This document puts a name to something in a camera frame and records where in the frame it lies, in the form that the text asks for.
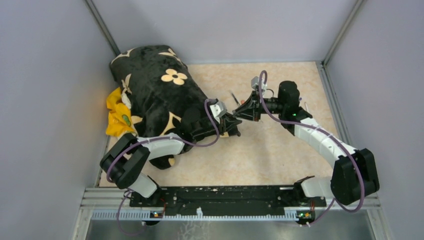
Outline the black gel pen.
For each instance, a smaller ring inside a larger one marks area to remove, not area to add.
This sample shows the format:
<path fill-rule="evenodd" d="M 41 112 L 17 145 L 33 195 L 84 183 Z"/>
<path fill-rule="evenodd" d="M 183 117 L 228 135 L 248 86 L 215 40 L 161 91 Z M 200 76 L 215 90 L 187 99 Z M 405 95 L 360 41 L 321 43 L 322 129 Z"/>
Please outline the black gel pen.
<path fill-rule="evenodd" d="M 231 94 L 231 96 L 232 96 L 233 100 L 235 101 L 236 105 L 239 107 L 241 104 L 240 104 L 240 102 L 238 101 L 238 99 L 237 99 L 237 97 L 235 96 L 235 94 L 234 94 L 232 91 L 230 91 L 230 94 Z"/>

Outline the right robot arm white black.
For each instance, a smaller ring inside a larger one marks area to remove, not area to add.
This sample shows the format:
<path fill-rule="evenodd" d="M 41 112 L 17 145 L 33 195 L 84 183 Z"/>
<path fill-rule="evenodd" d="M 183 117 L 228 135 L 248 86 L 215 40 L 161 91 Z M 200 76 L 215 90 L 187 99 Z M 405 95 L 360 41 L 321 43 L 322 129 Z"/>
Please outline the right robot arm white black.
<path fill-rule="evenodd" d="M 293 136 L 303 140 L 331 166 L 331 177 L 306 177 L 297 182 L 293 200 L 307 206 L 314 197 L 334 198 L 350 205 L 376 193 L 380 182 L 373 153 L 352 147 L 321 128 L 313 116 L 300 106 L 300 92 L 293 81 L 279 84 L 277 97 L 260 96 L 258 78 L 252 79 L 249 98 L 233 111 L 236 118 L 259 121 L 262 114 L 278 116 L 278 121 Z"/>

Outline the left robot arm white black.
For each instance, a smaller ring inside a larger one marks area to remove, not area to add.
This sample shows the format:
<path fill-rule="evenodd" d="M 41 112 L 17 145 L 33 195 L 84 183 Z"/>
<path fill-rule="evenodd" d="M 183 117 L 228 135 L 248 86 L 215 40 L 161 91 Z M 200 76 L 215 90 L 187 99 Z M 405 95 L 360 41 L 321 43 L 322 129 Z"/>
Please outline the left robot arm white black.
<path fill-rule="evenodd" d="M 169 159 L 184 154 L 193 147 L 205 148 L 215 144 L 220 137 L 240 136 L 240 119 L 226 112 L 218 104 L 203 110 L 192 107 L 178 117 L 170 112 L 164 131 L 158 136 L 138 137 L 124 134 L 100 160 L 100 168 L 106 179 L 119 189 L 141 194 L 141 200 L 149 207 L 160 202 L 159 185 L 142 170 L 150 162 L 157 168 L 171 166 Z M 199 141 L 214 136 L 212 143 Z"/>

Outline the white marker purple cap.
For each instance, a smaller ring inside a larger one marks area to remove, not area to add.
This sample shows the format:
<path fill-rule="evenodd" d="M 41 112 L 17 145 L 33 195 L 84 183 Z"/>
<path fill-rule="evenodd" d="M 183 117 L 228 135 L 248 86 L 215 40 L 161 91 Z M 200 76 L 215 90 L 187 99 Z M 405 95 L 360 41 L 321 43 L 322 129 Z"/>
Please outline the white marker purple cap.
<path fill-rule="evenodd" d="M 311 111 L 309 110 L 309 106 L 308 106 L 306 101 L 304 102 L 304 108 L 308 113 L 311 113 Z"/>

